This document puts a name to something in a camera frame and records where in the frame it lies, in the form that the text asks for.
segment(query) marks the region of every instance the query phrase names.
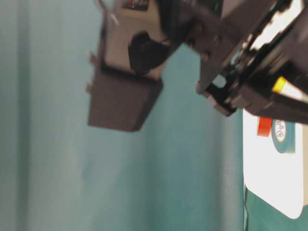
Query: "teal wall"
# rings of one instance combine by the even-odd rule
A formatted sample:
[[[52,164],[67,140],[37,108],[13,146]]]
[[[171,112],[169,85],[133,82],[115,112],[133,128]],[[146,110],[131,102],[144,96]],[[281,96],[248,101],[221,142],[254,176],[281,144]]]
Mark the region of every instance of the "teal wall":
[[[87,126],[100,25],[90,0],[0,2],[0,230],[242,230],[241,113],[195,93],[192,51],[141,132]]]

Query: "bolt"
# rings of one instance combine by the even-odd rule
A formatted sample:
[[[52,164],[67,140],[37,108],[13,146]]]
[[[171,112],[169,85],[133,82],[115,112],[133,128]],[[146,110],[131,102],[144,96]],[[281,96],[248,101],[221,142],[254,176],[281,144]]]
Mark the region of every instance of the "bolt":
[[[201,54],[201,60],[202,60],[203,62],[207,62],[209,58],[210,58],[210,54],[209,54],[207,51],[205,51],[205,52],[203,52],[203,53]]]
[[[220,36],[219,35],[214,36],[213,44],[214,44],[214,46],[218,46],[220,44]]]

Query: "green circular sticker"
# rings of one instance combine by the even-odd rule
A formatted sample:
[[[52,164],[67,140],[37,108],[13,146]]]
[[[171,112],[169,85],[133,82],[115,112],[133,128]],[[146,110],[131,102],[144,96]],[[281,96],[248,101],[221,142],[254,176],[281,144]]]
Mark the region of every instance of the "green circular sticker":
[[[274,119],[271,136],[278,152],[295,152],[295,123]]]

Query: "yellow label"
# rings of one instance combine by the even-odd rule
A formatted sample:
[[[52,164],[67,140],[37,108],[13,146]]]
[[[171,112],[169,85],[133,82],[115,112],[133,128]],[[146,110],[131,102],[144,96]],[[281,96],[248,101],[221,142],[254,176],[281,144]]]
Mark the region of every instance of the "yellow label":
[[[286,82],[287,80],[284,77],[280,76],[276,81],[274,87],[272,88],[272,91],[279,93],[280,91],[283,90]]]

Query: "teal backdrop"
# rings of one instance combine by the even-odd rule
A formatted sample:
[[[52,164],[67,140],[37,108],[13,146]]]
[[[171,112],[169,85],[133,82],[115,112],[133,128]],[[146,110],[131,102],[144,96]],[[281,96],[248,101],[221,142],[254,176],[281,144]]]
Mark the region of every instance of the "teal backdrop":
[[[87,126],[101,21],[91,0],[0,1],[0,230],[243,230],[242,114],[195,93],[188,48],[141,132]]]

